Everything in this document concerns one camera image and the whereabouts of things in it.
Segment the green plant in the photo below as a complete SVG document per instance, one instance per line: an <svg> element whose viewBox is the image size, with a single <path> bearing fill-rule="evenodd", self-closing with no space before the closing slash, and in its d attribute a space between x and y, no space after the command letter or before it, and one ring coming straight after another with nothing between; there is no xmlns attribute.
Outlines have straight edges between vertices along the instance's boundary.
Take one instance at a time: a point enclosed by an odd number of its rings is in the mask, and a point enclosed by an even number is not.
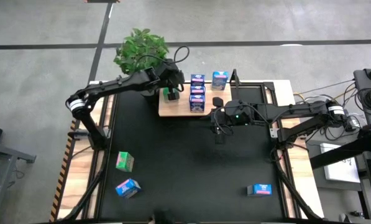
<svg viewBox="0 0 371 224"><path fill-rule="evenodd" d="M142 69L156 67L165 60L168 48L165 39L155 34L150 34L150 29L143 31L134 28L131 35L124 38L124 43L116 49L117 63L124 74L132 74Z"/></svg>

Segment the green box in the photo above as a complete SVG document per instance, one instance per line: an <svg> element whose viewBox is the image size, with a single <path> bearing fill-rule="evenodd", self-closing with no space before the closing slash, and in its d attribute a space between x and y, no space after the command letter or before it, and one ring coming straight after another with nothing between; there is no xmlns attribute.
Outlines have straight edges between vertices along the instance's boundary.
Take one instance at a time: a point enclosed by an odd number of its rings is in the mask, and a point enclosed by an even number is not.
<svg viewBox="0 0 371 224"><path fill-rule="evenodd" d="M128 152L119 152L116 161L116 168L124 172L131 172L134 158Z"/></svg>

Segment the black tabletop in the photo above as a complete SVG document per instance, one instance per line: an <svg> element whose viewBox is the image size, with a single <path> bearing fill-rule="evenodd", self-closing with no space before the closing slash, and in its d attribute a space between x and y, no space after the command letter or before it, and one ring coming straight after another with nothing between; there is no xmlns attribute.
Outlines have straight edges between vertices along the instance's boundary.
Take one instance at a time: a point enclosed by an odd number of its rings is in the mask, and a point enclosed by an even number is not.
<svg viewBox="0 0 371 224"><path fill-rule="evenodd" d="M245 88L240 97L262 103L261 89ZM283 217L282 195L265 126L234 128L225 145L214 143L209 120L161 118L140 93L117 97L101 218L145 222L155 208L170 209L179 222L275 221ZM131 173L115 168L119 151L134 157ZM142 191L131 198L115 187L128 178ZM272 184L273 194L246 196L252 184Z"/></svg>

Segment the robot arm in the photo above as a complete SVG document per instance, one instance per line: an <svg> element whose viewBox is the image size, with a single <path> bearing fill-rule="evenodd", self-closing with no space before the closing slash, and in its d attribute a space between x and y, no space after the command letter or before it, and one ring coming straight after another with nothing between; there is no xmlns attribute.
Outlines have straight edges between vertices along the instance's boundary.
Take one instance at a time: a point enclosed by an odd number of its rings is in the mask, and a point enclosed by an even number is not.
<svg viewBox="0 0 371 224"><path fill-rule="evenodd" d="M345 126L347 121L342 106L334 101L288 106L252 104L241 100L232 100L223 106L219 98L213 99L213 102L216 108L211 112L211 129L217 135L230 135L222 127L230 129L228 127L273 124L278 119L312 117L293 128L271 129L271 137L277 138L278 146L294 142L298 136L310 134L323 126Z"/></svg>
<svg viewBox="0 0 371 224"><path fill-rule="evenodd" d="M78 90L66 100L66 107L72 112L75 119L80 120L89 131L89 140L93 149L106 148L107 139L102 128L97 127L90 116L90 112L98 99L124 91L155 91L159 88L168 87L169 90L178 88L184 84L184 74L178 69L172 60L163 62L156 69L148 68L136 72L126 78L118 77L109 82L100 82L88 85Z"/></svg>

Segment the gray carpet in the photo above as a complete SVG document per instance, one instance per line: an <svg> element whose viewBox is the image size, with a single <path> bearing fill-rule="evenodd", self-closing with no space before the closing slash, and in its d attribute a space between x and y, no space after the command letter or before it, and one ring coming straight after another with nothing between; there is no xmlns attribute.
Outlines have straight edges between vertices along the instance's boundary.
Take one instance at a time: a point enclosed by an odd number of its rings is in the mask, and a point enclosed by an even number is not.
<svg viewBox="0 0 371 224"><path fill-rule="evenodd" d="M95 44L106 6L82 0L2 0L0 45ZM105 43L122 42L133 27L150 28L168 42L371 39L371 0L123 0L112 9ZM8 190L1 223L48 220L71 121L64 102L86 85L94 53L0 50L2 143L37 155L33 165L18 163L25 177ZM96 79L121 74L112 62L114 54L114 49L103 50ZM194 72L211 75L236 68L241 79L289 79L293 91L302 92L371 68L371 45L192 47L178 66L186 79ZM337 96L347 85L305 96ZM360 113L352 101L347 109ZM319 195L330 220L358 209L355 192L319 189Z"/></svg>

